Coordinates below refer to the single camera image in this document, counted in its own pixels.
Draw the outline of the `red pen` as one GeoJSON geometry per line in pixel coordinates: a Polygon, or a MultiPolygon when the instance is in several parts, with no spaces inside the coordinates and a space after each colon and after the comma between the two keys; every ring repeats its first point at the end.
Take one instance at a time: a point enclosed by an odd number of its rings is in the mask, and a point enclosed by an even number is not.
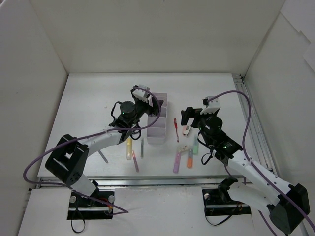
{"type": "Polygon", "coordinates": [[[177,119],[174,118],[174,127],[175,127],[175,131],[176,131],[176,139],[177,139],[177,142],[179,143],[179,134],[178,134],[178,124],[177,124],[177,119]]]}

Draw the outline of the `dark green pen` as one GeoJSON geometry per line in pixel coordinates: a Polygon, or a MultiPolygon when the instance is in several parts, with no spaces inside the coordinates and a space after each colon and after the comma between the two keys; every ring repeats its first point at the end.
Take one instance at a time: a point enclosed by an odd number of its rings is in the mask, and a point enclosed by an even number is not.
{"type": "Polygon", "coordinates": [[[141,138],[141,145],[140,145],[140,158],[144,158],[144,138],[141,138]]]}

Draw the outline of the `pink pen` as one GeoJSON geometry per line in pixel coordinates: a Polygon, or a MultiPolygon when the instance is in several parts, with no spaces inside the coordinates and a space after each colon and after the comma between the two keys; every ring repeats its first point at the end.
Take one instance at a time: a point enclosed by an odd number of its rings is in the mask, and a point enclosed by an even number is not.
{"type": "Polygon", "coordinates": [[[136,155],[135,155],[134,150],[132,150],[132,158],[133,158],[133,161],[134,161],[135,170],[136,170],[137,173],[139,173],[139,167],[138,167],[138,163],[137,163],[137,159],[136,159],[136,155]]]}

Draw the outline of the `grey purple pen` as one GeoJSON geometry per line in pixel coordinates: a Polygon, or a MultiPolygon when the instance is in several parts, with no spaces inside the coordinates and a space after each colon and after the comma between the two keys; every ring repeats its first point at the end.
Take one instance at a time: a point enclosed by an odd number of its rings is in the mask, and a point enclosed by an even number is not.
{"type": "Polygon", "coordinates": [[[102,151],[99,151],[98,153],[101,156],[101,158],[105,161],[105,163],[108,164],[109,162],[108,162],[107,158],[105,157],[105,155],[102,153],[102,151]]]}

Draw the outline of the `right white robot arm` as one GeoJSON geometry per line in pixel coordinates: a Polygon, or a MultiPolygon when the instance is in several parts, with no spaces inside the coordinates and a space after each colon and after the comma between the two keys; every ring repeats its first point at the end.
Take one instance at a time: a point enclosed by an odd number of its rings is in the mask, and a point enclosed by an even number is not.
{"type": "Polygon", "coordinates": [[[258,187],[252,189],[229,177],[218,187],[218,197],[228,203],[241,201],[269,214],[271,222],[284,234],[291,234],[303,220],[308,219],[310,203],[307,189],[279,178],[248,156],[245,146],[232,140],[223,130],[219,110],[187,107],[181,111],[181,125],[192,119],[192,128],[199,130],[200,142],[216,158],[258,187]]]}

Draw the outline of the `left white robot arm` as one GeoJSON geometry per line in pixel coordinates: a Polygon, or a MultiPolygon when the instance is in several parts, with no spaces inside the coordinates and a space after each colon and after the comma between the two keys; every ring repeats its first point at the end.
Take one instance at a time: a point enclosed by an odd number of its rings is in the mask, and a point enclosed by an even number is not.
{"type": "Polygon", "coordinates": [[[89,207],[97,203],[99,188],[97,183],[91,182],[83,174],[88,157],[128,139],[134,133],[132,129],[140,127],[139,121],[144,114],[157,116],[161,113],[163,100],[152,97],[151,102],[147,103],[134,98],[133,102],[125,101],[118,104],[120,115],[113,117],[107,131],[83,142],[75,141],[69,134],[63,135],[58,142],[58,145],[63,146],[52,151],[45,163],[45,168],[66,187],[81,193],[81,201],[89,207]]]}

